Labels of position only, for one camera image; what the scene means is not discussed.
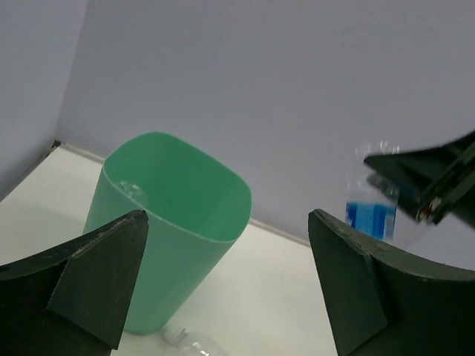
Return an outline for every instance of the green plastic container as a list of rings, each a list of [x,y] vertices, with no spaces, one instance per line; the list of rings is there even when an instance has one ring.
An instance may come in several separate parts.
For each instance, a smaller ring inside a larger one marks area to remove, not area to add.
[[[248,185],[186,142],[151,132],[110,155],[85,232],[134,210],[150,229],[125,330],[160,330],[246,227],[252,209]]]

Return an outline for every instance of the wall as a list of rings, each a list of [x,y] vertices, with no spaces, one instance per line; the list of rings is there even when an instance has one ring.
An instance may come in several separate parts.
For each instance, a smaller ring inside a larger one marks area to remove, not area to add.
[[[54,138],[86,0],[0,3],[0,199]]]
[[[91,0],[58,135],[106,155],[176,134],[249,182],[255,218],[305,238],[312,209],[344,213],[363,140],[475,128],[474,31],[470,0]]]

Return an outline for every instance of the blue label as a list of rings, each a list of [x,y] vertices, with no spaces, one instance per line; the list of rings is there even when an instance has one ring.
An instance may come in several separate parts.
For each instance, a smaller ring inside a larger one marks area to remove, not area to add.
[[[368,202],[347,202],[346,222],[378,240],[392,240],[396,207]]]

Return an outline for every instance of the plastic bottle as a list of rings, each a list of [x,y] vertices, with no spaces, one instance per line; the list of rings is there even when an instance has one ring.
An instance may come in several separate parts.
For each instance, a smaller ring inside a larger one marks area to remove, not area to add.
[[[396,206],[399,192],[382,178],[380,184],[386,185],[383,194],[371,186],[367,178],[373,172],[364,165],[364,158],[371,153],[392,154],[399,152],[399,147],[390,147],[387,142],[371,145],[365,142],[355,149],[353,166],[347,175],[346,223],[356,230],[379,240],[393,240]]]
[[[229,356],[210,337],[200,332],[188,332],[185,328],[167,324],[162,329],[165,340],[174,346],[174,356]]]

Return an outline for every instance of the bottle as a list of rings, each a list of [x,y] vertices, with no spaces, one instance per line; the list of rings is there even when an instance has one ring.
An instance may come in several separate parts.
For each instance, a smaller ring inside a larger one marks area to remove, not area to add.
[[[188,332],[185,328],[169,323],[162,329],[162,336],[174,346],[174,356],[229,356],[210,337],[200,332]]]
[[[355,149],[353,166],[347,175],[346,223],[354,229],[391,243],[393,240],[396,206],[399,191],[364,165],[364,158],[371,153],[394,154],[399,147],[387,142],[371,145],[365,142]],[[384,186],[384,193],[378,187]]]

